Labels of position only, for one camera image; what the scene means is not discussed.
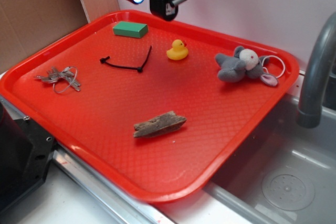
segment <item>keys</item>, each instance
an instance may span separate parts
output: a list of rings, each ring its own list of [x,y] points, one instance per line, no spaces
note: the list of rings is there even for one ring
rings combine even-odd
[[[71,68],[75,68],[76,72],[75,73],[71,72],[70,71]],[[34,76],[34,78],[39,79],[45,83],[53,84],[53,88],[56,93],[62,93],[66,91],[69,87],[73,87],[76,91],[80,91],[80,88],[79,88],[80,83],[76,80],[77,73],[78,73],[78,70],[76,67],[66,67],[62,72],[58,71],[56,67],[52,67],[51,71],[48,70],[47,73],[48,73],[47,77]],[[69,83],[69,86],[67,86],[65,89],[61,91],[56,91],[55,84],[59,80],[62,80],[62,79],[66,80]]]

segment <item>stainless steel sink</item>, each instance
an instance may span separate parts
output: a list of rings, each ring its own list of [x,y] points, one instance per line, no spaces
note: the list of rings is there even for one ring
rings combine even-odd
[[[205,188],[252,223],[336,223],[336,113],[295,122],[286,95]]]

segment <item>yellow rubber duck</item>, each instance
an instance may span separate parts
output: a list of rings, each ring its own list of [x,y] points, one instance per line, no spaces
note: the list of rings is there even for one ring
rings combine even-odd
[[[173,41],[171,49],[167,51],[167,56],[171,60],[182,60],[187,57],[189,51],[185,47],[187,44],[180,39],[176,39]]]

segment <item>plush toy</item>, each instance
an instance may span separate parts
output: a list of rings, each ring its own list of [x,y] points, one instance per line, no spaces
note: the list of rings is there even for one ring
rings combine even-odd
[[[248,76],[251,79],[260,78],[260,80],[271,87],[278,84],[278,79],[273,74],[264,72],[262,61],[267,56],[258,57],[250,50],[239,46],[234,51],[234,56],[230,57],[224,54],[217,54],[215,59],[222,68],[218,72],[218,78],[226,82],[238,82]]]

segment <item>gray faucet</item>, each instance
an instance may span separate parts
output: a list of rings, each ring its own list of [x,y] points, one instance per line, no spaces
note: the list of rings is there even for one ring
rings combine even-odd
[[[336,12],[323,26],[303,80],[297,123],[305,128],[320,124],[323,106],[336,110]]]

